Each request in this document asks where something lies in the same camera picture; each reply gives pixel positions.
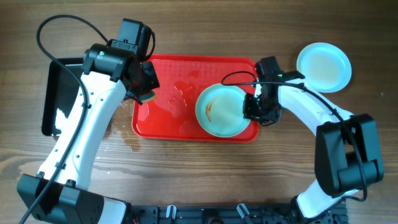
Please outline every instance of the red tray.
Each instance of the red tray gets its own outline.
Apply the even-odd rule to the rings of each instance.
[[[208,134],[195,116],[195,103],[207,87],[219,83],[228,73],[238,70],[254,72],[254,62],[241,57],[210,57],[154,54],[151,57],[160,88],[149,103],[134,105],[132,129],[140,137],[183,141],[250,142],[259,133],[251,122],[239,135],[219,138]],[[229,82],[248,81],[245,75],[228,78]],[[254,93],[252,86],[240,86]]]

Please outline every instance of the wood grain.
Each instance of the wood grain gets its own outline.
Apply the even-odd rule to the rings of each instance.
[[[376,119],[386,171],[365,203],[349,202],[349,218],[398,223],[397,9],[394,0],[0,1],[0,222],[19,221],[26,207],[17,181],[34,175],[55,144],[40,131],[50,60],[37,47],[36,29],[49,16],[74,14],[108,38],[124,17],[144,21],[156,33],[155,53],[275,55],[284,70],[295,68],[307,44],[338,46],[353,78],[327,97]],[[84,24],[60,19],[43,29],[42,42],[56,57],[79,57],[101,39]],[[288,202],[314,180],[315,138],[288,111],[254,142],[215,144],[141,139],[131,130],[131,110],[131,101],[121,103],[109,124],[92,192],[134,205]]]

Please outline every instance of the white plate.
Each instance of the white plate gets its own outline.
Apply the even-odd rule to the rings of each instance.
[[[208,133],[221,138],[230,138],[244,131],[250,123],[249,119],[243,118],[245,95],[246,93],[237,86],[222,84],[215,84],[203,90],[195,107],[200,126]]]
[[[343,89],[351,79],[351,64],[338,47],[327,43],[306,46],[298,55],[297,70],[319,92]]]

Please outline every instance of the wooden tabletop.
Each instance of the wooden tabletop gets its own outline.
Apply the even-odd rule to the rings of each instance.
[[[156,33],[155,53],[275,55],[295,69],[306,45],[328,42],[348,56],[349,86],[326,96],[377,122],[382,182],[364,203],[348,202],[351,223],[398,223],[398,4],[391,1],[105,1],[3,0],[0,5],[0,222],[16,223],[26,207],[21,174],[35,175],[55,140],[41,133],[50,59],[37,47],[39,24],[73,14],[116,37],[121,20]],[[94,31],[78,21],[49,23],[42,42],[56,57],[81,57]],[[288,202],[314,176],[313,134],[289,111],[249,144],[141,139],[131,129],[132,101],[117,108],[101,143],[90,191],[133,205],[222,205]]]

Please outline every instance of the black tray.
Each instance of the black tray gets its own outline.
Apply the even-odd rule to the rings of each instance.
[[[83,58],[61,58],[59,61],[78,77],[81,77]],[[69,117],[78,90],[79,84],[76,80],[65,69],[55,62],[51,62],[42,122],[42,133],[44,135],[58,136],[61,134],[61,130],[56,127],[57,119],[58,122],[61,122]]]

